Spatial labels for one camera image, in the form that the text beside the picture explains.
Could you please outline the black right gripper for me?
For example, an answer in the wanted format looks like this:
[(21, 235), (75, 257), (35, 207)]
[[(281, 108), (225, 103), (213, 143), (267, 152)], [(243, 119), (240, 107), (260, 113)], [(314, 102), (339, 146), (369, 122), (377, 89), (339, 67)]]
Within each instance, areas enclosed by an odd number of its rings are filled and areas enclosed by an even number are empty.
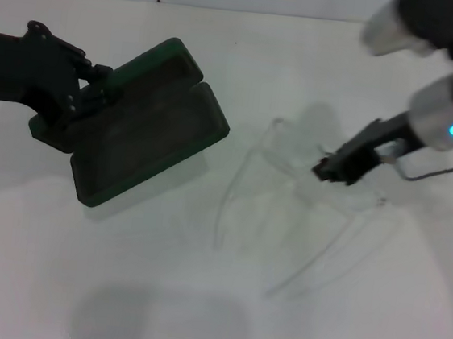
[(389, 142), (403, 142), (401, 155), (419, 150), (420, 139), (406, 112), (388, 120), (372, 121), (335, 153), (323, 157), (311, 171), (319, 181), (353, 185), (380, 165), (376, 149)]

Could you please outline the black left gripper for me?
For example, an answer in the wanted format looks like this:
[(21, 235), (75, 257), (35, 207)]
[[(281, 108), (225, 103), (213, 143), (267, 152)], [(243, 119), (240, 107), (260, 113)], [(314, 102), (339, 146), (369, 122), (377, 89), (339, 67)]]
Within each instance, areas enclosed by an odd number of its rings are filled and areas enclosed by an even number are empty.
[[(0, 33), (0, 101), (26, 105), (41, 118), (69, 119), (81, 102), (111, 105), (115, 90), (93, 83), (112, 72), (41, 22), (30, 21), (21, 37)], [(81, 88), (80, 79), (92, 83)]]

